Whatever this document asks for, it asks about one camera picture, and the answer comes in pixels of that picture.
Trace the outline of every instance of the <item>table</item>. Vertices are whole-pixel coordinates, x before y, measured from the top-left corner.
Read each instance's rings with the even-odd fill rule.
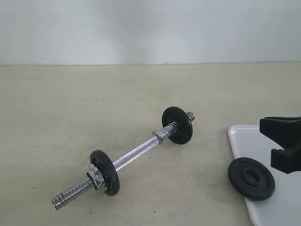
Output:
[[[251,225],[227,177],[227,129],[300,116],[300,72],[301,63],[1,66],[0,225]],[[54,209],[93,150],[114,160],[173,105],[195,113],[188,144],[166,140],[126,166],[114,197],[93,190]]]

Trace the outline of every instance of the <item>dumbbell handle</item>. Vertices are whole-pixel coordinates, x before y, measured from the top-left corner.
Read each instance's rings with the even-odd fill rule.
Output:
[[[195,119],[195,116],[192,112],[188,112],[187,115],[190,121],[193,121]],[[150,138],[146,139],[141,144],[135,146],[128,153],[115,160],[113,162],[115,170],[121,170],[123,167],[130,164],[141,155],[147,153],[150,149],[162,144],[164,139],[176,133],[178,129],[179,126],[177,125],[177,123],[171,122],[161,130],[153,132],[153,135]]]

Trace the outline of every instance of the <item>black plastic object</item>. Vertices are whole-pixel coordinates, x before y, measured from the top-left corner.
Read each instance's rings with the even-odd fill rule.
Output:
[[[261,119],[260,132],[284,148],[272,149],[271,167],[287,174],[301,171],[301,117]]]
[[[272,174],[254,159],[233,160],[228,168],[228,177],[233,187],[248,199],[265,200],[275,191],[275,180]]]
[[[179,130],[171,135],[169,139],[179,145],[186,144],[190,141],[193,132],[188,115],[179,107],[169,107],[163,112],[162,125],[165,127],[173,121],[177,123]]]
[[[93,151],[90,155],[90,162],[103,174],[107,186],[105,193],[108,196],[116,195],[120,189],[119,178],[115,167],[107,154],[101,150]]]

